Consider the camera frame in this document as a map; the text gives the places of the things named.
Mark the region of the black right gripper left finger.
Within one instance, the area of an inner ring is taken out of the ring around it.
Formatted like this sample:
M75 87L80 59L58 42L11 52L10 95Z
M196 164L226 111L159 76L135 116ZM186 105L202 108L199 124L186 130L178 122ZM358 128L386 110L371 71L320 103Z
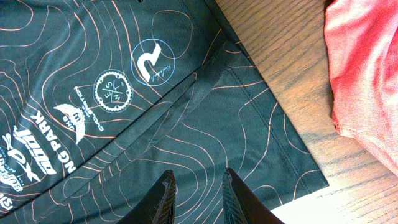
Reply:
M166 170L141 201L118 224L174 224L176 184L172 170Z

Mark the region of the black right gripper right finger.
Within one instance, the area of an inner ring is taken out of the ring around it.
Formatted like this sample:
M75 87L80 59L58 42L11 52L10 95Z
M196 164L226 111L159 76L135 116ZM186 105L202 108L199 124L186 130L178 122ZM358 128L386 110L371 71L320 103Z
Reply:
M225 224L284 224L231 168L223 174L223 213Z

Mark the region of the black printed cycling jersey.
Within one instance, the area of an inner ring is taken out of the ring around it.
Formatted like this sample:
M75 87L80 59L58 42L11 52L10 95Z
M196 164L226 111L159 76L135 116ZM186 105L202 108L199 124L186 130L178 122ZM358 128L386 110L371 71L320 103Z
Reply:
M176 223L328 186L215 1L1 2L1 222L116 223L166 170Z

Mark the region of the red folded garment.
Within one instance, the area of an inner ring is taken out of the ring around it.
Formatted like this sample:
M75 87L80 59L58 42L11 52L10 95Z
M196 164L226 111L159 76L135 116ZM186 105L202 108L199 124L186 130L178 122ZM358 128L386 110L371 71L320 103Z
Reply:
M333 1L325 42L336 131L397 173L397 0Z

